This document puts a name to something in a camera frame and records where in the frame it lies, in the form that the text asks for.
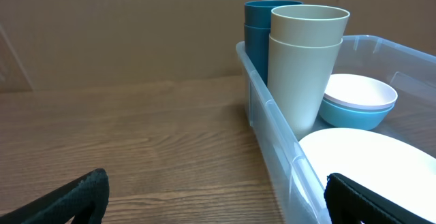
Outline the white plate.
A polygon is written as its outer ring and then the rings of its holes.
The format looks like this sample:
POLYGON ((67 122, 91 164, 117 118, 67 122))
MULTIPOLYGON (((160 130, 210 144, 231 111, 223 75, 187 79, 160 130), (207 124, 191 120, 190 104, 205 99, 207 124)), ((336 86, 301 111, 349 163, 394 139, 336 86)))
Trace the white plate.
POLYGON ((350 128, 315 131, 299 144, 323 185, 340 173, 435 222, 435 158, 400 140, 350 128))

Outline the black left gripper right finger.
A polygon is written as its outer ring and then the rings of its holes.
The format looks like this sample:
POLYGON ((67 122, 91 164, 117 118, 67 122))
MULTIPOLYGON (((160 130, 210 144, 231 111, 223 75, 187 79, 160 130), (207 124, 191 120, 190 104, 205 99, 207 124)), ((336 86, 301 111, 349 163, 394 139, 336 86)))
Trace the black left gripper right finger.
POLYGON ((332 224, 431 224, 340 173, 327 177, 324 199, 332 224))

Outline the dark blue cup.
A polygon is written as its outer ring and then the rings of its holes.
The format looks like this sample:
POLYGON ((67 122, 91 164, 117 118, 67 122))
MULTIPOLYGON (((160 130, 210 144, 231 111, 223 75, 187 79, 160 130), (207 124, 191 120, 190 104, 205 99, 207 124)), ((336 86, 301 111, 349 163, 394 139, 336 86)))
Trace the dark blue cup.
POLYGON ((268 81, 268 48, 270 29, 244 25, 245 52, 264 84, 268 81))
POLYGON ((300 5, 301 1, 292 0, 258 0, 245 3, 245 24, 250 27, 270 28, 271 11, 284 5, 300 5))

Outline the light blue small bowl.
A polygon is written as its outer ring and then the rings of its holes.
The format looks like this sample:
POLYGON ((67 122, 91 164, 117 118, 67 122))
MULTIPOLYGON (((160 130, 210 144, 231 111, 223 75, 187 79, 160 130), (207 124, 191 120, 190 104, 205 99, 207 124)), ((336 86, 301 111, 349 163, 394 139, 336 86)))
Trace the light blue small bowl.
POLYGON ((385 119, 393 108, 394 105, 382 110, 357 110, 323 99, 318 114, 334 127, 372 130, 385 119))

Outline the cream tall cup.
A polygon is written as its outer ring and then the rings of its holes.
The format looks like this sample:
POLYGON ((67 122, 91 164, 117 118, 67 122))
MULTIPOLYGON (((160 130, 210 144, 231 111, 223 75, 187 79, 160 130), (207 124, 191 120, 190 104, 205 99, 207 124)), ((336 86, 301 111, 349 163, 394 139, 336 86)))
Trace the cream tall cup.
POLYGON ((313 128, 340 47, 295 46, 269 38, 267 87, 298 140, 313 128))
POLYGON ((285 44, 327 47, 342 40, 350 12, 327 5, 285 5, 271 11, 270 35, 285 44))

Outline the dark blue cup front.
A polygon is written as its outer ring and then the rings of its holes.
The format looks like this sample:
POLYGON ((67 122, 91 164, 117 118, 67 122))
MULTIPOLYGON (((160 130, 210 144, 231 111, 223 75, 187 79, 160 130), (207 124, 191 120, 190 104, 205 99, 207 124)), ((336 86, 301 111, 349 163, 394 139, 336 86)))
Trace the dark blue cup front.
POLYGON ((300 5, 301 1, 292 0, 258 0, 245 3, 245 24, 250 27, 270 28, 271 11, 284 5, 300 5))

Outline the pink small bowl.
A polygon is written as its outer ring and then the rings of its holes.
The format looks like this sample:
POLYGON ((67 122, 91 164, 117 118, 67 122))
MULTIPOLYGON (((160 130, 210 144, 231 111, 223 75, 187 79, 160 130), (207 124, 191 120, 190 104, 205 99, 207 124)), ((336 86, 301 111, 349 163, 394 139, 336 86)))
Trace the pink small bowl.
POLYGON ((382 110, 393 106, 398 93, 390 85, 356 74, 332 74, 324 98, 359 110, 382 110))

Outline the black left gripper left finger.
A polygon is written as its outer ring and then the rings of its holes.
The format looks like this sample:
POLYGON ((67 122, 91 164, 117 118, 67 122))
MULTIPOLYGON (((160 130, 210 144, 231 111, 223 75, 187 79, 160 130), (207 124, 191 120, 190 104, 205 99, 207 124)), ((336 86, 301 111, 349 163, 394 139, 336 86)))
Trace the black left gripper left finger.
POLYGON ((110 194, 108 175, 97 168, 80 178, 1 216, 2 223, 94 223, 105 215, 110 194))

